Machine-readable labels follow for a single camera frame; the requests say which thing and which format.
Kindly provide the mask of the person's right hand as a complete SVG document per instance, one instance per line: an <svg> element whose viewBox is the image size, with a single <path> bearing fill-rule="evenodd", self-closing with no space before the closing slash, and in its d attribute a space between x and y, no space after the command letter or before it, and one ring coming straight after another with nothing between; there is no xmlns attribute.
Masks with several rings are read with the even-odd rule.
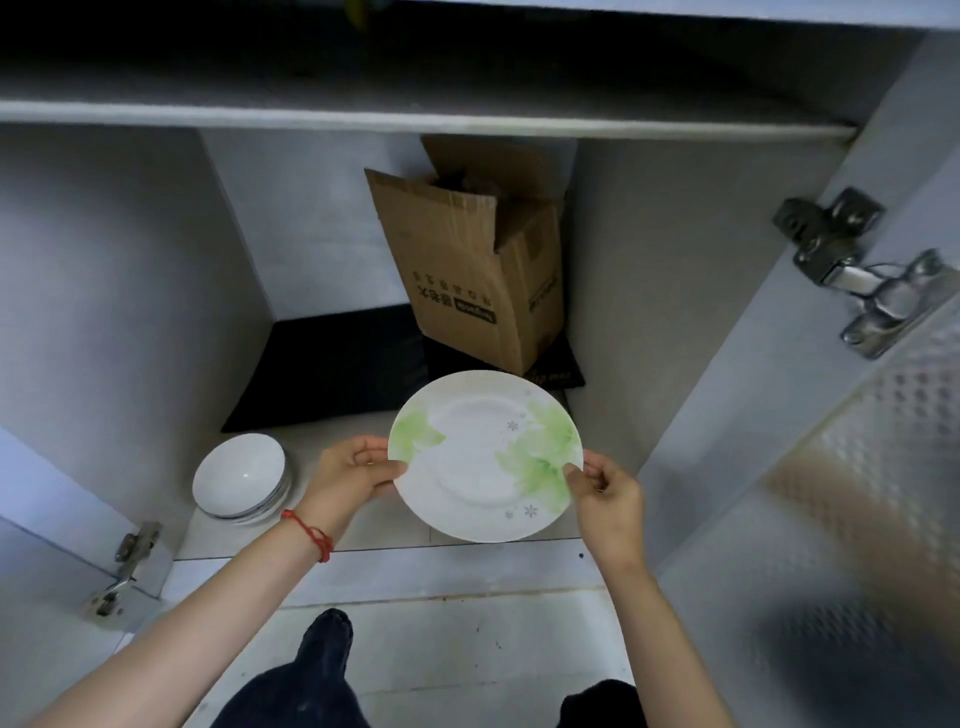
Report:
<svg viewBox="0 0 960 728"><path fill-rule="evenodd" d="M603 491L570 491L584 545L605 576L644 572L642 486L612 458L585 449L583 464L603 470Z"/></svg>

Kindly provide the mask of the person's left hand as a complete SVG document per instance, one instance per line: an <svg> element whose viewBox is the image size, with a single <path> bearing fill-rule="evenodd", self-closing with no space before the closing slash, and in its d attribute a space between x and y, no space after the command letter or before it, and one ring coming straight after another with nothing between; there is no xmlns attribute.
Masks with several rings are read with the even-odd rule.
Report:
<svg viewBox="0 0 960 728"><path fill-rule="evenodd" d="M368 486L359 471L360 465L382 459L390 459L386 437L358 435L330 445L318 456L306 490L294 506L295 515L313 532L338 544L365 504L396 490L395 482Z"/></svg>

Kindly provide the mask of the white plate with green flowers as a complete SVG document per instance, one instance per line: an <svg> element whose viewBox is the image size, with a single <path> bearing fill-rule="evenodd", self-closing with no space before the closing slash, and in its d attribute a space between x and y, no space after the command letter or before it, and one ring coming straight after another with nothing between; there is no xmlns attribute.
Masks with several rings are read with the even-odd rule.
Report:
<svg viewBox="0 0 960 728"><path fill-rule="evenodd" d="M395 480L427 526L459 541L521 541L570 508L565 467L584 467L569 411L541 386L497 370L436 379L399 409L388 455L406 464Z"/></svg>

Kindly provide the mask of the person's left forearm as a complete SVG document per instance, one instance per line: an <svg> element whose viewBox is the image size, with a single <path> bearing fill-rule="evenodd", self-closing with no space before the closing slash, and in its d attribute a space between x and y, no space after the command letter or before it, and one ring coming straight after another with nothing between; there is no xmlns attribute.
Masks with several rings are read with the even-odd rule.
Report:
<svg viewBox="0 0 960 728"><path fill-rule="evenodd" d="M324 534L285 511L26 728L182 728L294 587L333 549Z"/></svg>

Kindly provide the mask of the person's right forearm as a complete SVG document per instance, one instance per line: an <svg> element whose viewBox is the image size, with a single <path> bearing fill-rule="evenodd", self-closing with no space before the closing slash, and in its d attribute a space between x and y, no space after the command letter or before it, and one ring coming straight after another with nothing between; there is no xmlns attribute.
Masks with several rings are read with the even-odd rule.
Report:
<svg viewBox="0 0 960 728"><path fill-rule="evenodd" d="M598 564L648 728L738 728L686 628L639 561Z"/></svg>

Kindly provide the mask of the black mat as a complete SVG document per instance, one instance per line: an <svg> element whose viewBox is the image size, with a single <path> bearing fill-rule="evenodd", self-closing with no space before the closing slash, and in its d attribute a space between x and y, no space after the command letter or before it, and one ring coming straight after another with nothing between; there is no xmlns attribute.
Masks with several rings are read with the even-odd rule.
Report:
<svg viewBox="0 0 960 728"><path fill-rule="evenodd" d="M426 383L424 337L409 304L277 321L221 431L397 410Z"/></svg>

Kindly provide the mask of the brown cardboard box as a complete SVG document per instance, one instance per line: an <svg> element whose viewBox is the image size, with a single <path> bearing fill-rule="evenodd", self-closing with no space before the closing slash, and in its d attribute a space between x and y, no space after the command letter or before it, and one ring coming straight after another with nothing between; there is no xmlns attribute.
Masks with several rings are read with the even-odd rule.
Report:
<svg viewBox="0 0 960 728"><path fill-rule="evenodd" d="M528 143L420 141L431 176L365 170L415 321L440 344L524 375L566 318L554 165Z"/></svg>

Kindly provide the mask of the person's left leg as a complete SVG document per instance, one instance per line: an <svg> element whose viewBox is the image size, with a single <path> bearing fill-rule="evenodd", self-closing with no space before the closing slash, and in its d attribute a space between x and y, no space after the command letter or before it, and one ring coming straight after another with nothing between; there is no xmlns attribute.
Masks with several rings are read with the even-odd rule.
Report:
<svg viewBox="0 0 960 728"><path fill-rule="evenodd" d="M346 679L353 640L349 616L325 610L303 634L294 660L247 682L210 728L371 728Z"/></svg>

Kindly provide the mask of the person's leg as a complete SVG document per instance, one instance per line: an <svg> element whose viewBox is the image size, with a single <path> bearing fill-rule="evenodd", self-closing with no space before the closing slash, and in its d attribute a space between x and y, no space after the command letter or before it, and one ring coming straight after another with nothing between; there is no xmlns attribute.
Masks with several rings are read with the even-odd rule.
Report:
<svg viewBox="0 0 960 728"><path fill-rule="evenodd" d="M605 679L563 698L556 728L648 728L634 685Z"/></svg>
<svg viewBox="0 0 960 728"><path fill-rule="evenodd" d="M303 634L294 660L247 682L210 728L371 728L346 679L353 640L349 616L325 610Z"/></svg>

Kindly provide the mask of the person's right leg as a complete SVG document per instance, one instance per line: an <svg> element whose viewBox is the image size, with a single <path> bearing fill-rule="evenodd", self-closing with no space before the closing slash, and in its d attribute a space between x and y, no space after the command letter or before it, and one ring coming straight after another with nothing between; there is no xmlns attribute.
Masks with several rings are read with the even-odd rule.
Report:
<svg viewBox="0 0 960 728"><path fill-rule="evenodd" d="M634 685L605 679L563 698L556 728L648 728Z"/></svg>

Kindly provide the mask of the small metal door hinge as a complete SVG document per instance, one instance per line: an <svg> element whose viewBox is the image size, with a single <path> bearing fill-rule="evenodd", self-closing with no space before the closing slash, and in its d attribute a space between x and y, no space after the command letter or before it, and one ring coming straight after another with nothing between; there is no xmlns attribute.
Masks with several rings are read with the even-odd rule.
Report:
<svg viewBox="0 0 960 728"><path fill-rule="evenodd" d="M124 536L114 554L118 566L115 578L106 588L94 593L87 603L91 618L100 621L120 615L121 599L136 588L138 570L149 562L162 531L162 523L148 520L135 533L128 532Z"/></svg>

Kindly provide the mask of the grey textured cabinet door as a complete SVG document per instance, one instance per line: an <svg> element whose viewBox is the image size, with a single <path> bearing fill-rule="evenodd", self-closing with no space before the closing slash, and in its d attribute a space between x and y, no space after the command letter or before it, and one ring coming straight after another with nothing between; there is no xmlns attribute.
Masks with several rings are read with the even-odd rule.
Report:
<svg viewBox="0 0 960 728"><path fill-rule="evenodd" d="M740 728L960 728L960 302L657 574Z"/></svg>

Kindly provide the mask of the plain grey cabinet door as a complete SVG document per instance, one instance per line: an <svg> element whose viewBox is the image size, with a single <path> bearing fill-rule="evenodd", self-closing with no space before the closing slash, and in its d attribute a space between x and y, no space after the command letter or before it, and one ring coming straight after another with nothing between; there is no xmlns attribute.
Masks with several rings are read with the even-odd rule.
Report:
<svg viewBox="0 0 960 728"><path fill-rule="evenodd" d="M0 427L0 728L18 728L97 669L161 612L173 565L164 528L122 612L88 603L113 583L134 522Z"/></svg>

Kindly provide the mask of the large metal door hinge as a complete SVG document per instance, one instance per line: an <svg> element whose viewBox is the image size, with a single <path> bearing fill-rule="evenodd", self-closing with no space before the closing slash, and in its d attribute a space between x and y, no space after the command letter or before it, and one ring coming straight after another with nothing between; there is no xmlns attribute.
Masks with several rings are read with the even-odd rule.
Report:
<svg viewBox="0 0 960 728"><path fill-rule="evenodd" d="M842 190L830 205L787 198L774 213L776 228L794 245L793 264L813 285L849 297L852 320L843 343L866 360L878 360L921 323L960 298L960 269L937 249L908 263L866 264L863 237L886 208L858 188Z"/></svg>

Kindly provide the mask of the grey cabinet shelf board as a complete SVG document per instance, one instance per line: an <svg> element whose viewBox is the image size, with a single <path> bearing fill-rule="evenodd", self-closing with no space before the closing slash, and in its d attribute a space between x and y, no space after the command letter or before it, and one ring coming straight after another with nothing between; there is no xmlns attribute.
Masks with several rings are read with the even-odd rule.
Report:
<svg viewBox="0 0 960 728"><path fill-rule="evenodd" d="M818 140L858 126L693 54L0 54L0 124L585 140Z"/></svg>

